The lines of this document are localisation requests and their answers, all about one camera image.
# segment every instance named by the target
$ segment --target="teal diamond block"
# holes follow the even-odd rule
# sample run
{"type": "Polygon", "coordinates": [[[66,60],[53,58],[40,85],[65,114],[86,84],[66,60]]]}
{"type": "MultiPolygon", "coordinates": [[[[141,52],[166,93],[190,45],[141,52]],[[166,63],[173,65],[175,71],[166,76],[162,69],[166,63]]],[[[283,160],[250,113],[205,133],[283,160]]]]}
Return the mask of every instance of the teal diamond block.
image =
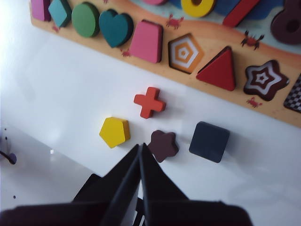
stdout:
{"type": "Polygon", "coordinates": [[[71,20],[72,10],[67,0],[53,0],[48,10],[58,27],[65,27],[71,20]]]}

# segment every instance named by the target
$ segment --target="navy blue square block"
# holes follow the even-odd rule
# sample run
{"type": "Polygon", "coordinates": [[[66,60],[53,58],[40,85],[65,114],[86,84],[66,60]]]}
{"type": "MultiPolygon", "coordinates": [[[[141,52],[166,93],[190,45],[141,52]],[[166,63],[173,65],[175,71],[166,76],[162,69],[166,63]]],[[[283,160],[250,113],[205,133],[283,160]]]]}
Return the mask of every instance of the navy blue square block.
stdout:
{"type": "Polygon", "coordinates": [[[194,130],[189,151],[219,163],[222,160],[230,132],[227,129],[200,121],[194,130]]]}

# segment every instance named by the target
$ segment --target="checkered pattern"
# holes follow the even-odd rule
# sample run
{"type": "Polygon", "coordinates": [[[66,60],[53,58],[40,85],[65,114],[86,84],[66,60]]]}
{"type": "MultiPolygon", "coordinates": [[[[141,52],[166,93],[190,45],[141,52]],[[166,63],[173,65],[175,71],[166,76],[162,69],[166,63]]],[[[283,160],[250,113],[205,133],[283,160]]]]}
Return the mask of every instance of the checkered pattern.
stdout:
{"type": "Polygon", "coordinates": [[[301,75],[287,96],[284,106],[301,113],[301,75]]]}

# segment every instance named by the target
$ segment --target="red crab drawing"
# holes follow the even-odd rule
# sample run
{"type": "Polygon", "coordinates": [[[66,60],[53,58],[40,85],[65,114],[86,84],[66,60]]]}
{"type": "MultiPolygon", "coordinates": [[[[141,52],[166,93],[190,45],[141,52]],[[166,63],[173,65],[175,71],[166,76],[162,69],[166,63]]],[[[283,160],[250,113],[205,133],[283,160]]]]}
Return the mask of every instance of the red crab drawing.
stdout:
{"type": "Polygon", "coordinates": [[[247,44],[248,46],[255,46],[254,50],[256,50],[257,48],[259,48],[259,42],[263,38],[264,35],[261,35],[258,39],[255,39],[255,36],[249,36],[249,31],[247,30],[245,32],[245,39],[243,39],[240,44],[242,44],[242,46],[244,46],[245,44],[247,44]]]}
{"type": "Polygon", "coordinates": [[[52,26],[52,30],[54,30],[56,33],[59,33],[59,31],[60,31],[60,28],[59,28],[59,27],[57,27],[55,24],[53,24],[53,26],[52,26]]]}
{"type": "Polygon", "coordinates": [[[251,98],[250,100],[247,100],[246,102],[247,102],[248,104],[252,105],[252,106],[253,106],[253,108],[256,108],[256,107],[258,107],[258,106],[261,106],[261,105],[262,105],[262,103],[258,103],[258,102],[256,102],[254,97],[253,97],[253,98],[251,98]]]}
{"type": "Polygon", "coordinates": [[[166,22],[166,26],[172,26],[174,27],[174,29],[178,29],[181,25],[180,22],[182,22],[184,20],[184,17],[182,16],[180,19],[173,19],[173,14],[169,15],[169,20],[166,22]]]}
{"type": "Polygon", "coordinates": [[[122,52],[123,57],[130,57],[131,56],[131,53],[130,53],[129,49],[127,49],[126,51],[123,50],[123,49],[120,49],[120,51],[122,52]]]}

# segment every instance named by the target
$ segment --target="green circle block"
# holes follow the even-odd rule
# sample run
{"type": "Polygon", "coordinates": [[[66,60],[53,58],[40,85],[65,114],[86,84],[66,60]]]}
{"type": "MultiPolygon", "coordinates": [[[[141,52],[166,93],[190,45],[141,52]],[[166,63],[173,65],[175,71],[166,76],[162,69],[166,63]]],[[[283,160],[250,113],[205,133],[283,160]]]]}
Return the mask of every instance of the green circle block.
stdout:
{"type": "Polygon", "coordinates": [[[72,24],[77,33],[85,38],[99,33],[98,18],[97,8],[89,2],[77,5],[72,11],[72,24]]]}

